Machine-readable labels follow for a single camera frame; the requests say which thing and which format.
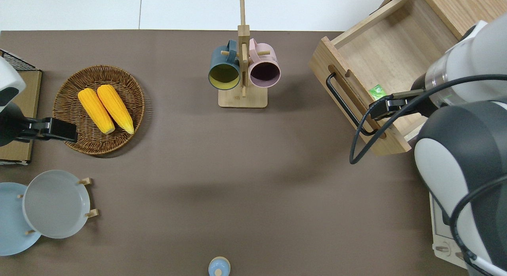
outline wicker basket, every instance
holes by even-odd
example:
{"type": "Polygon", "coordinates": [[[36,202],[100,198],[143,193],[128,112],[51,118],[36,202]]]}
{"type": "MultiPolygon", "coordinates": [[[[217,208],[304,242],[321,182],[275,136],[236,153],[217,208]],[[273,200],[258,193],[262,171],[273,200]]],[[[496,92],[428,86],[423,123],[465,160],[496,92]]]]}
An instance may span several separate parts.
{"type": "Polygon", "coordinates": [[[109,153],[125,145],[134,136],[129,135],[116,123],[112,133],[103,134],[81,106],[78,99],[79,91],[84,88],[97,90],[103,84],[112,85],[125,103],[134,123],[134,134],[145,114],[143,90],[136,79],[125,70],[110,65],[97,65],[76,72],[58,90],[53,104],[53,116],[76,124],[78,142],[65,144],[81,153],[89,155],[109,153]]]}

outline yellow corn cob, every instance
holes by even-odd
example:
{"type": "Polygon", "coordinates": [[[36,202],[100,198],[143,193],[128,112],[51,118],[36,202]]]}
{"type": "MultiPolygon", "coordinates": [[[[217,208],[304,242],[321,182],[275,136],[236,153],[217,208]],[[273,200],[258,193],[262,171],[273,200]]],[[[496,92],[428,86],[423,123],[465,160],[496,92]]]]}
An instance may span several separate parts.
{"type": "Polygon", "coordinates": [[[116,90],[111,85],[106,84],[98,87],[97,94],[109,112],[109,115],[112,116],[112,119],[116,121],[118,126],[133,135],[134,124],[132,123],[132,117],[130,117],[125,104],[123,104],[116,90]]]}
{"type": "Polygon", "coordinates": [[[81,90],[78,93],[78,99],[101,132],[107,135],[114,130],[114,124],[112,124],[109,114],[93,89],[85,88],[81,90]]]}

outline green packet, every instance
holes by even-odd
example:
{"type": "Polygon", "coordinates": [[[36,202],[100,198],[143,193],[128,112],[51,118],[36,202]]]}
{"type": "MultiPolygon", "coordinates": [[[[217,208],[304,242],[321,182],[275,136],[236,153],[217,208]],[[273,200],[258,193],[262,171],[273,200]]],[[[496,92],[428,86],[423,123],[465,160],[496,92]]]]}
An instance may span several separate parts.
{"type": "Polygon", "coordinates": [[[373,87],[370,90],[370,95],[373,97],[373,99],[375,99],[375,101],[377,101],[378,99],[386,96],[387,94],[384,91],[384,89],[382,88],[382,86],[380,86],[380,84],[378,84],[377,86],[373,87]]]}

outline mug handle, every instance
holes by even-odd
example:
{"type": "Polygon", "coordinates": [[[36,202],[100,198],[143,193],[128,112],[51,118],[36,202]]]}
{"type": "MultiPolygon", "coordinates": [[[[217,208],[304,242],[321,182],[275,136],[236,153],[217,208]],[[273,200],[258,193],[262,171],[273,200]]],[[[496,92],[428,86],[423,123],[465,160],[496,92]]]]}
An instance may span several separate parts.
{"type": "Polygon", "coordinates": [[[254,63],[261,60],[257,54],[257,42],[254,38],[250,38],[250,49],[248,50],[248,54],[250,54],[250,58],[254,63]]]}
{"type": "Polygon", "coordinates": [[[238,47],[238,43],[235,40],[229,40],[227,43],[227,51],[229,54],[227,55],[227,62],[234,63],[234,59],[236,59],[236,49],[238,47]]]}

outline drawer handle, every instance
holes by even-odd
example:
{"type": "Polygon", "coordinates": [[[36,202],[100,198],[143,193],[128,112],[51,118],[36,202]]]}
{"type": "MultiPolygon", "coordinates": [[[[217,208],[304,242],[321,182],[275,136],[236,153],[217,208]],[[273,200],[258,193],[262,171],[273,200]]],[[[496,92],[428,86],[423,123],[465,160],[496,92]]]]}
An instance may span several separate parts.
{"type": "MultiPolygon", "coordinates": [[[[340,103],[340,106],[342,106],[342,108],[345,110],[345,112],[347,113],[349,118],[352,120],[352,122],[355,124],[355,126],[358,127],[360,124],[359,120],[357,119],[357,117],[355,117],[353,112],[350,110],[349,106],[345,103],[345,101],[342,99],[340,94],[338,94],[338,92],[336,91],[335,87],[333,87],[333,85],[331,84],[331,79],[335,76],[336,76],[336,72],[333,72],[328,76],[328,78],[326,79],[326,86],[331,91],[331,94],[333,94],[333,96],[338,101],[338,103],[340,103]]],[[[366,135],[367,137],[369,137],[370,135],[374,135],[375,132],[377,132],[376,128],[373,131],[367,131],[365,128],[361,127],[361,133],[363,135],[366,135]]]]}

